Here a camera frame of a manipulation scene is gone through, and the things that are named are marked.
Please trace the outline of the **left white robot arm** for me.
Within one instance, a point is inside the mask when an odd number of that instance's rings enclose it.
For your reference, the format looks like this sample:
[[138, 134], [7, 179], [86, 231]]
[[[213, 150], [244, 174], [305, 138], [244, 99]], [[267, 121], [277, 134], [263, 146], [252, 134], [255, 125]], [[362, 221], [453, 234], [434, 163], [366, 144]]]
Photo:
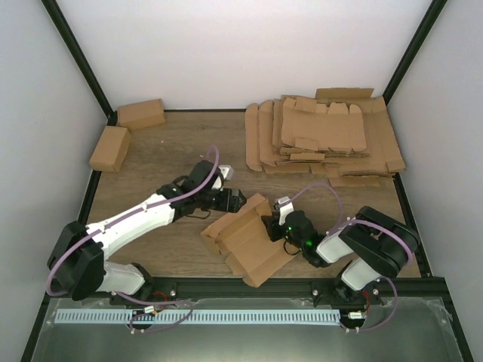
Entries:
[[144, 202], [100, 222], [67, 224], [47, 266], [61, 294], [75, 301], [94, 293], [114, 292], [139, 305], [154, 296], [154, 280], [138, 263], [110, 262], [112, 254], [148, 232], [191, 216], [196, 210], [237, 213], [247, 198], [225, 186], [233, 175], [230, 166], [203, 160], [188, 175], [176, 178]]

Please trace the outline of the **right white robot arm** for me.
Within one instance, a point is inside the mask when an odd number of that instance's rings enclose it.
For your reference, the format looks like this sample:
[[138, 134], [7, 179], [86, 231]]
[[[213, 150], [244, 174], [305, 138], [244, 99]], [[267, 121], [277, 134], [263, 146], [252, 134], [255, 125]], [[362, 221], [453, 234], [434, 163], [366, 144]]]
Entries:
[[416, 231], [369, 206], [325, 234], [315, 229], [302, 210], [277, 210], [261, 220], [272, 242], [282, 239], [316, 268], [356, 255], [331, 288], [334, 297], [346, 304], [354, 303], [376, 279], [397, 277], [420, 246]]

